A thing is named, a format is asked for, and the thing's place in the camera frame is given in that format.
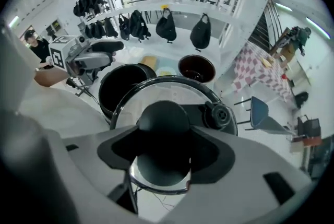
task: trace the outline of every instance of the black bin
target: black bin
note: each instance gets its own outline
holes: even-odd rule
[[[153,69],[144,64],[125,64],[101,80],[99,101],[102,112],[111,119],[122,98],[137,84],[156,77]]]
[[[206,58],[199,55],[187,55],[178,62],[178,70],[181,75],[207,83],[213,80],[216,70],[213,64]]]

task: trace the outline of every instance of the white plate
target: white plate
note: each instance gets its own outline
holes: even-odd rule
[[[161,67],[156,71],[157,76],[176,76],[176,71],[168,66]]]

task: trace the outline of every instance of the ceiling light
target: ceiling light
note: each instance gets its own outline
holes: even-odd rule
[[[15,16],[14,19],[10,22],[9,27],[11,28],[17,22],[18,19],[19,17]]]
[[[292,9],[290,9],[289,7],[286,7],[286,6],[282,5],[282,4],[276,3],[276,5],[279,6],[280,8],[286,9],[288,11],[292,11]]]
[[[319,25],[317,25],[315,22],[313,22],[312,20],[308,19],[306,17],[306,20],[313,25],[316,29],[318,29],[321,33],[323,33],[325,35],[326,38],[330,39],[330,35],[323,29],[321,28]]]

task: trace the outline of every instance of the checkered tablecloth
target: checkered tablecloth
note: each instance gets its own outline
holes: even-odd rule
[[[290,102],[293,94],[288,81],[281,77],[284,72],[279,62],[275,60],[272,68],[266,68],[261,62],[262,57],[268,56],[267,52],[248,41],[235,58],[236,79],[233,82],[233,89],[238,92],[253,80],[257,80],[272,89],[285,102]]]

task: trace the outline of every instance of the black cap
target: black cap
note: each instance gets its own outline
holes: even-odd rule
[[[34,33],[35,33],[35,30],[28,30],[28,31],[25,33],[25,41],[27,41],[28,38],[32,38]]]

